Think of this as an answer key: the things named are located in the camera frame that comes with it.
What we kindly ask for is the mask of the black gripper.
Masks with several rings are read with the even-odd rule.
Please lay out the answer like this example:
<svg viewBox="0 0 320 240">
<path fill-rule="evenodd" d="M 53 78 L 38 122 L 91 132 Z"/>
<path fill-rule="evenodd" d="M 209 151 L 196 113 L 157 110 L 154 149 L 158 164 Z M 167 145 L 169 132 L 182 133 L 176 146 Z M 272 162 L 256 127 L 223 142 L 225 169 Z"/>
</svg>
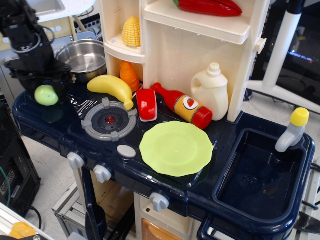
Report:
<svg viewBox="0 0 320 240">
<path fill-rule="evenodd" d="M 42 80 L 52 80 L 51 85 L 58 96 L 58 101 L 64 103 L 72 74 L 68 65 L 55 58 L 51 45 L 36 41 L 11 46 L 18 58 L 8 60 L 4 65 L 11 71 L 12 77 L 19 79 L 31 96 L 34 96 L 37 88 L 43 85 Z"/>
</svg>

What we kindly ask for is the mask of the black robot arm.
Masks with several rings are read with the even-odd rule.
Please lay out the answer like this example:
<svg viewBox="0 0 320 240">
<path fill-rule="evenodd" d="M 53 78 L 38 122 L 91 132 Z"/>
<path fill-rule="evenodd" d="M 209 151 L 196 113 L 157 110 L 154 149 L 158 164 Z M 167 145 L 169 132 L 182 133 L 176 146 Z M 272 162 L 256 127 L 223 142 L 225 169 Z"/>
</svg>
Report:
<svg viewBox="0 0 320 240">
<path fill-rule="evenodd" d="M 75 76 L 69 65 L 55 58 L 53 41 L 38 20 L 36 11 L 25 0 L 0 2 L 0 32 L 9 38 L 12 51 L 18 55 L 7 61 L 5 67 L 31 95 L 48 84 L 63 103 Z"/>
</svg>

